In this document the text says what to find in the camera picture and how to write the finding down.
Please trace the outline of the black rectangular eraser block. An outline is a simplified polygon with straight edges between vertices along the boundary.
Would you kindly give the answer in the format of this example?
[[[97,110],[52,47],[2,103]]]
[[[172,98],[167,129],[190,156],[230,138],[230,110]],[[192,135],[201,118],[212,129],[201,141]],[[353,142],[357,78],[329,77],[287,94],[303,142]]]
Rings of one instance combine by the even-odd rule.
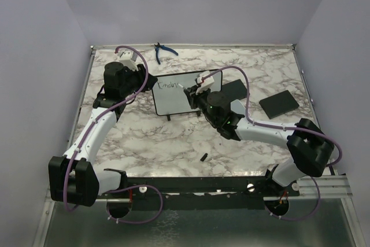
[[[222,85],[221,91],[231,102],[247,97],[247,88],[240,79]]]

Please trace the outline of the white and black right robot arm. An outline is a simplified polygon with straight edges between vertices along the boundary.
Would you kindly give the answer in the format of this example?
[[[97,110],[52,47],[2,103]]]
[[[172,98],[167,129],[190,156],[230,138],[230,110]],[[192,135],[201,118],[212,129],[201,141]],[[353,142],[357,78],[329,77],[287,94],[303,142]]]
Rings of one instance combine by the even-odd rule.
[[[184,89],[188,103],[199,109],[210,125],[225,139],[257,141],[286,148],[291,157],[268,174],[267,192],[278,196],[293,181],[304,176],[321,177],[334,144],[309,119],[293,124],[256,123],[246,117],[246,108],[239,101],[229,101],[221,91],[197,93],[197,87]]]

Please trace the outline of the black framed whiteboard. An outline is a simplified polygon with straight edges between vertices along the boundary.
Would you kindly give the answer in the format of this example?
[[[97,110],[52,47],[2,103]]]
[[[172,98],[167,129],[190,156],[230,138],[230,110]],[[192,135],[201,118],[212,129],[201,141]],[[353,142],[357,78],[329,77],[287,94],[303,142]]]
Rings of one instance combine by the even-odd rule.
[[[157,83],[152,88],[156,114],[170,116],[182,113],[195,112],[200,115],[199,109],[191,109],[187,97],[180,84],[185,88],[196,85],[196,78],[202,71],[183,72],[157,76]]]

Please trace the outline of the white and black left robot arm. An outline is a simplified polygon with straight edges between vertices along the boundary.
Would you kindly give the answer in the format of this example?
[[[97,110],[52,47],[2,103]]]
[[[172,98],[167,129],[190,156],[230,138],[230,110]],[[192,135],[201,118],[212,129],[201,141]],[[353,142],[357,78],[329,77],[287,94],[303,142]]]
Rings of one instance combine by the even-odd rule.
[[[128,189],[124,171],[95,172],[93,163],[127,101],[138,93],[150,91],[157,78],[149,74],[146,63],[135,64],[129,60],[106,64],[103,81],[83,131],[61,157],[52,157],[48,164],[51,199],[65,205],[90,207],[103,193],[119,198]]]

